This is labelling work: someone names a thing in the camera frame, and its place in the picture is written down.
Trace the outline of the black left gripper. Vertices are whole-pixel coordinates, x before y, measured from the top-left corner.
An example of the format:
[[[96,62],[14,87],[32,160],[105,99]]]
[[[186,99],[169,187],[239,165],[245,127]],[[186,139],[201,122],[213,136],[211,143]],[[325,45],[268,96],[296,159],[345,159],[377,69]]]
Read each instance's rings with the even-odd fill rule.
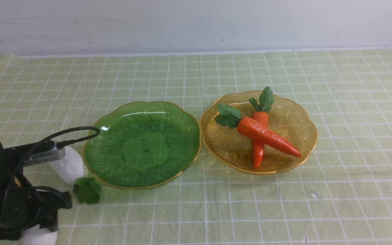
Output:
[[[33,186],[23,174],[35,153],[56,152],[54,141],[4,148],[0,142],[0,241],[18,241],[23,232],[38,227],[59,229],[59,210],[72,208],[72,196],[48,186]]]

